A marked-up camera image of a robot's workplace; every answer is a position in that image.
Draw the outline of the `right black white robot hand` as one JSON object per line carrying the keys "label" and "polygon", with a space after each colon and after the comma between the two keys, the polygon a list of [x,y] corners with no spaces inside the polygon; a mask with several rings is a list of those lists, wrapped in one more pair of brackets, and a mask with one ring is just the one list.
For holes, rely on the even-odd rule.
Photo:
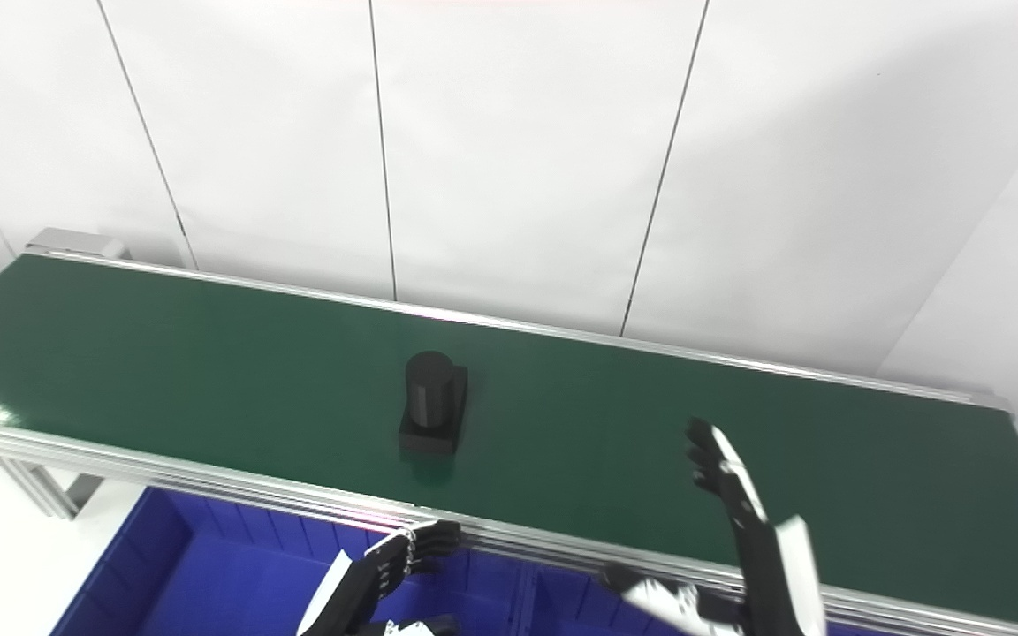
{"label": "right black white robot hand", "polygon": [[693,418],[686,436],[695,485],[718,496],[730,519],[742,599],[655,579],[617,563],[605,564],[597,582],[683,635],[824,635],[821,580],[805,520],[771,522],[746,464],[714,424]]}

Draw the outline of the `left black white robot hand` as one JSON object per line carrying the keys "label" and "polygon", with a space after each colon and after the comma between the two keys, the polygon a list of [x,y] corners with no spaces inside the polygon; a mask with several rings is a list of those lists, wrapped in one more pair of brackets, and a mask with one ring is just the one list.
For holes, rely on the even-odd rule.
{"label": "left black white robot hand", "polygon": [[460,524],[431,520],[406,525],[360,558],[339,552],[302,617],[299,635],[367,635],[378,603],[409,577],[439,571],[461,543]]}

